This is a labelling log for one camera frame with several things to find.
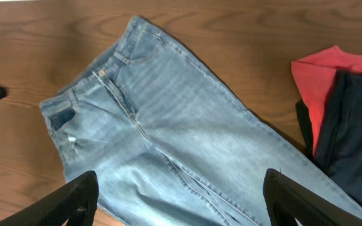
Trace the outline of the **light blue denim jeans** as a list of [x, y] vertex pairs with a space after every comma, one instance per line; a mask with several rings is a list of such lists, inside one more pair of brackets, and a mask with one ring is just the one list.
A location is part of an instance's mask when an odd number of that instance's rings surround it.
[[40, 109], [65, 179], [95, 171], [98, 206], [126, 225], [269, 225], [269, 168], [362, 219], [357, 202], [141, 17]]

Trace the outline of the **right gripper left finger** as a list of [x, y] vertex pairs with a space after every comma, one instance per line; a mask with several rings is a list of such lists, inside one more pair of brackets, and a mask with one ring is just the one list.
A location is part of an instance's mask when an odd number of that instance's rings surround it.
[[99, 187], [86, 171], [41, 200], [0, 221], [0, 226], [92, 226]]

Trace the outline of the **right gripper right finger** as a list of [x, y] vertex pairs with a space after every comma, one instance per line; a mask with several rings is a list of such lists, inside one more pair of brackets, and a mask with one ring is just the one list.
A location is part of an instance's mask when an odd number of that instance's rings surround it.
[[362, 219], [291, 180], [268, 169], [263, 196], [272, 226], [362, 226]]

